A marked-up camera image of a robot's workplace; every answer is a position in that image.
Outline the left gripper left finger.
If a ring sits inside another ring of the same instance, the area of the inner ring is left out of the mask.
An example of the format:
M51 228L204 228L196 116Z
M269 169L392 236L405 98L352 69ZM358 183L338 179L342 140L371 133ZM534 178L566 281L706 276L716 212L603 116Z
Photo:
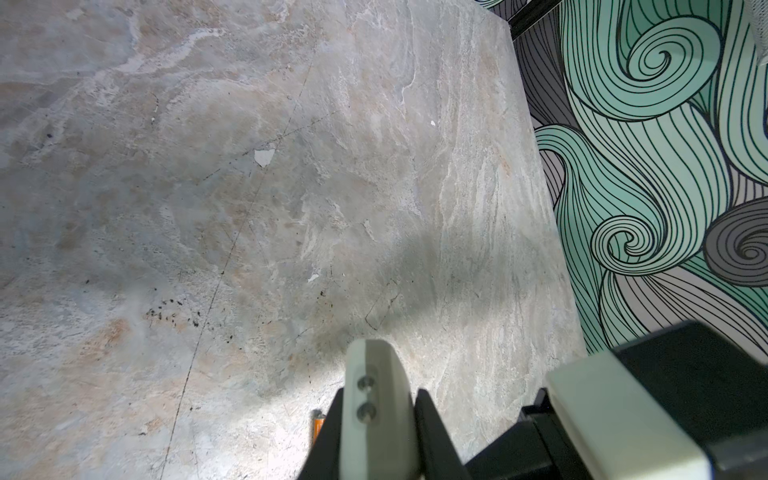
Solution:
M338 480L344 389L338 389L298 480Z

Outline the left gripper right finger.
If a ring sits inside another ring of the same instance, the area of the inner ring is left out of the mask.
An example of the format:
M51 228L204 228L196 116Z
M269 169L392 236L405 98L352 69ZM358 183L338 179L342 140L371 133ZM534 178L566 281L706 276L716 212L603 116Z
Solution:
M418 390L414 410L423 477L470 480L427 390Z

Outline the orange battery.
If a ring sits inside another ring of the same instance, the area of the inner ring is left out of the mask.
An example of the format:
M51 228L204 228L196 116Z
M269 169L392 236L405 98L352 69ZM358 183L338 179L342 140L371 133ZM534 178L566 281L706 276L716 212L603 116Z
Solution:
M314 409L311 412L311 443L310 443L311 446L313 446L317 442L318 436L322 430L325 419L326 419L326 415L322 410Z

